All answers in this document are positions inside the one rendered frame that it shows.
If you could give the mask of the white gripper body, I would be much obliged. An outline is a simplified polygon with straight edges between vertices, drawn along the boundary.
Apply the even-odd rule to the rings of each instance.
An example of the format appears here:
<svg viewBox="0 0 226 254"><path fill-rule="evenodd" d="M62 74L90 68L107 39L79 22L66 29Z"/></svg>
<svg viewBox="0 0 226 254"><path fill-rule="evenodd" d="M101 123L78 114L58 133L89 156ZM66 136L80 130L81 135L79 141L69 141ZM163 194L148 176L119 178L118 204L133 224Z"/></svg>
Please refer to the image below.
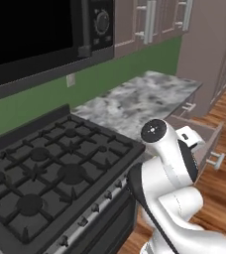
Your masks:
<svg viewBox="0 0 226 254"><path fill-rule="evenodd" d="M195 144L192 145L191 149L192 150L198 150L201 147L205 145L205 141L203 139L199 139Z"/></svg>

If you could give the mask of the open taupe drawer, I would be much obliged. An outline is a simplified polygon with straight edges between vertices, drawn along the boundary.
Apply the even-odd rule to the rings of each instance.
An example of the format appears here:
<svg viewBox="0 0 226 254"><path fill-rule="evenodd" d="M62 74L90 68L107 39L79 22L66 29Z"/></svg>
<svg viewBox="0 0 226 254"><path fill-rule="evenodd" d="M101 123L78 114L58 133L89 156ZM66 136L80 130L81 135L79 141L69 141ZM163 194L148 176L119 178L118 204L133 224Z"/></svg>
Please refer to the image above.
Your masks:
<svg viewBox="0 0 226 254"><path fill-rule="evenodd" d="M179 129L183 126L189 126L191 129L195 130L205 141L205 145L194 152L194 157L199 166L199 175L201 176L205 166L207 165L206 160L210 159L215 161L215 158L211 157L210 153L215 152L215 148L220 138L224 123L220 122L216 128L213 128L208 125L201 124L197 121L184 119L173 115L169 116L166 121L174 129Z"/></svg>

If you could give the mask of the closed taupe drawer front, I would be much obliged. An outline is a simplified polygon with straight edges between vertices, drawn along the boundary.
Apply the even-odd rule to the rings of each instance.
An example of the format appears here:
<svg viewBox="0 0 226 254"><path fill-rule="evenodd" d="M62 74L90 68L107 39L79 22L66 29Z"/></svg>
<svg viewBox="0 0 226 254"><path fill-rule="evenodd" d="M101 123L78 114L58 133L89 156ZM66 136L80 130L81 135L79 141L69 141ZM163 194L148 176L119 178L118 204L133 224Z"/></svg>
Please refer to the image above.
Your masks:
<svg viewBox="0 0 226 254"><path fill-rule="evenodd" d="M192 115L191 112L187 112L181 108L186 102L195 103L196 93L192 93L185 101L172 113L174 116L189 119Z"/></svg>

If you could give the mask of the tall taupe cupboard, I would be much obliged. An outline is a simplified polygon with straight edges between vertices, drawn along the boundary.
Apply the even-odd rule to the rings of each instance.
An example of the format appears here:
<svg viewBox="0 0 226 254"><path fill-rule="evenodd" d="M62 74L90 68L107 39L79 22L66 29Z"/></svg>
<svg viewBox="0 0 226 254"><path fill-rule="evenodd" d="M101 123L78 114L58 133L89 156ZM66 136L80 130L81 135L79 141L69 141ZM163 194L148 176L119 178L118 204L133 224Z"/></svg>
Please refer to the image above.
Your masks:
<svg viewBox="0 0 226 254"><path fill-rule="evenodd" d="M226 90L226 0L193 0L176 75L202 83L191 117L206 115Z"/></svg>

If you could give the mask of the black oven door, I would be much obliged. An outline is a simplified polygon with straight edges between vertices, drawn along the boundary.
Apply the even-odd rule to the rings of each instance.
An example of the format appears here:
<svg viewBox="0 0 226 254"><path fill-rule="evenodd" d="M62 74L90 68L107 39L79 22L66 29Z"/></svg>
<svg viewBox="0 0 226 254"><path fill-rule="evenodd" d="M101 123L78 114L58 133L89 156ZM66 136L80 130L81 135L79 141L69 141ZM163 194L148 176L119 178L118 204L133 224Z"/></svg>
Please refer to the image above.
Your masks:
<svg viewBox="0 0 226 254"><path fill-rule="evenodd" d="M68 254L116 254L133 230L135 209L134 198L124 190Z"/></svg>

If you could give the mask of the black gas hob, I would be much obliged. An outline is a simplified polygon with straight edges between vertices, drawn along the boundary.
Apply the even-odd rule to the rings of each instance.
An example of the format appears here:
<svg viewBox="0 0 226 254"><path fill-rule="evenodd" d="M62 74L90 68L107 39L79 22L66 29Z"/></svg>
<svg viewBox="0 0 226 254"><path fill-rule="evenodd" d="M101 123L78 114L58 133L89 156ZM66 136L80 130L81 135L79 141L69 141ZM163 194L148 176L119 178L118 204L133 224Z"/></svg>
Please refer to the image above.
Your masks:
<svg viewBox="0 0 226 254"><path fill-rule="evenodd" d="M71 114L68 106L0 136L0 253L68 254L127 191L128 171L144 151L141 143ZM91 210L94 203L99 212ZM78 225L82 216L84 227ZM63 235L67 247L58 244Z"/></svg>

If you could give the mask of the black microwave oven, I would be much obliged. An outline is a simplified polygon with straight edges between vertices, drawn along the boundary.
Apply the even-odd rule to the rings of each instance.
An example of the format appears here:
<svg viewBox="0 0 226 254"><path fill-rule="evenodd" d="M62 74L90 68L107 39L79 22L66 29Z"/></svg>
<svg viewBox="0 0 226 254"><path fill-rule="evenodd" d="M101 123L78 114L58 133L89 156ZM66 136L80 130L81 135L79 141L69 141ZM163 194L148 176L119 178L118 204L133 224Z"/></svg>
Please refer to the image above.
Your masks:
<svg viewBox="0 0 226 254"><path fill-rule="evenodd" d="M114 0L88 0L91 57L80 58L80 0L0 0L0 99L114 57Z"/></svg>

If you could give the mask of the white wall socket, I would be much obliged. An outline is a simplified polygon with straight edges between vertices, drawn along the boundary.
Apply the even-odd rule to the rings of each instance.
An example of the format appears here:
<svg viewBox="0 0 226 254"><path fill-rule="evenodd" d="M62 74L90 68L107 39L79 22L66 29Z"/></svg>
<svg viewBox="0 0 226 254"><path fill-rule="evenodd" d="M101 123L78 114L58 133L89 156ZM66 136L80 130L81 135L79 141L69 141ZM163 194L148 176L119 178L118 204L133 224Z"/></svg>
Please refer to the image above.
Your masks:
<svg viewBox="0 0 226 254"><path fill-rule="evenodd" d="M68 87L71 87L73 85L75 85L75 74L72 73L72 74L69 74L67 77L66 77L66 85Z"/></svg>

